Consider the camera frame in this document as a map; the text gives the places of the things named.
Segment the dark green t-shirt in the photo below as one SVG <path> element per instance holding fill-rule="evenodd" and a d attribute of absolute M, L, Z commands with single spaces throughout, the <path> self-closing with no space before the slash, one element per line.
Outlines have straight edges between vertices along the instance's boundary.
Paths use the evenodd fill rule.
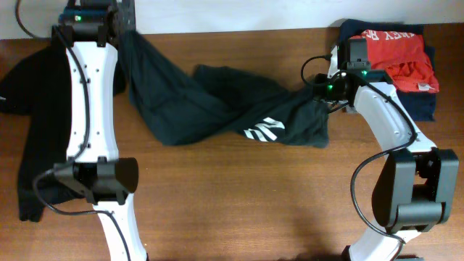
<path fill-rule="evenodd" d="M 132 104 L 164 145 L 227 132 L 259 142 L 328 145 L 328 106 L 313 99 L 310 87 L 290 91 L 231 67 L 197 65 L 187 75 L 134 30 L 121 35 L 118 62 Z"/>

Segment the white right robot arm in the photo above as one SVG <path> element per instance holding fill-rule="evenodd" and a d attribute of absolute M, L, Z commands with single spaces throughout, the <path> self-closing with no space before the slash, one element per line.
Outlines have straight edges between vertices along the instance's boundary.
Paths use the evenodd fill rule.
<path fill-rule="evenodd" d="M 352 174 L 352 203 L 367 229 L 345 247 L 341 257 L 403 260 L 407 242 L 449 220 L 459 159 L 453 150 L 438 148 L 421 132 L 399 100 L 392 79 L 385 71 L 372 69 L 364 38 L 338 43 L 324 58 L 330 67 L 311 84 L 316 97 L 352 107 L 381 147 Z M 357 202 L 355 183 L 360 171 L 380 158 L 385 164 L 373 189 L 374 219 L 369 221 Z"/>

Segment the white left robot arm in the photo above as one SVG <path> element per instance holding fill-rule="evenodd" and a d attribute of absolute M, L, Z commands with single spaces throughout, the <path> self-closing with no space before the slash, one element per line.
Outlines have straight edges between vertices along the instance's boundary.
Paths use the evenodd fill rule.
<path fill-rule="evenodd" d="M 135 26 L 134 1 L 72 1 L 56 29 L 70 66 L 71 130 L 53 176 L 91 204 L 111 260 L 149 258 L 134 211 L 138 163 L 120 157 L 113 123 L 119 37 Z"/>

